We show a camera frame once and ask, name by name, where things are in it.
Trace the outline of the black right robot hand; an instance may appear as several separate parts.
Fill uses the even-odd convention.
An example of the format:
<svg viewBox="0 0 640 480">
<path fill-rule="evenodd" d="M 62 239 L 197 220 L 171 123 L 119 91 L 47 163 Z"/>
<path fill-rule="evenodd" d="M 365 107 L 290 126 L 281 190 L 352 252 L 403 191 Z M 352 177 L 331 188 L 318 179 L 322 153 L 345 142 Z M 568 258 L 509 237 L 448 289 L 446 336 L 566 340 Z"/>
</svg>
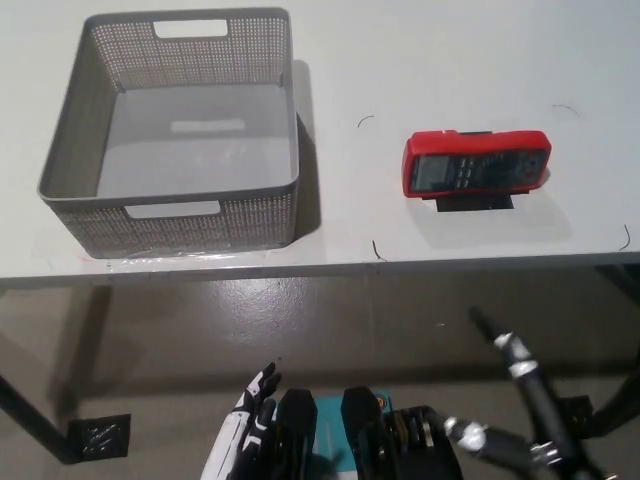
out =
<svg viewBox="0 0 640 480">
<path fill-rule="evenodd" d="M 521 338 L 476 307 L 469 310 L 469 319 L 500 353 L 524 401 L 535 438 L 529 441 L 477 421 L 445 415 L 442 425 L 448 439 L 469 455 L 519 475 L 548 469 L 559 479 L 604 479 L 606 475 L 571 432 L 556 392 Z"/>
</svg>

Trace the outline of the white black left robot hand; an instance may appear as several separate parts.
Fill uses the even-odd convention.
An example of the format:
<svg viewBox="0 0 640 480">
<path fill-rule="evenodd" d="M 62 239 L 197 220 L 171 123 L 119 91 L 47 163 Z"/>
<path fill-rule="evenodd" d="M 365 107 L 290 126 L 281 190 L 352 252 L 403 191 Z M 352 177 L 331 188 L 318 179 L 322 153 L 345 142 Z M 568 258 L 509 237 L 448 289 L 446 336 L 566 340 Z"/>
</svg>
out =
<svg viewBox="0 0 640 480">
<path fill-rule="evenodd" d="M 247 479 L 257 467 L 276 408 L 271 396 L 280 380 L 271 362 L 244 388 L 217 433 L 201 479 Z"/>
</svg>

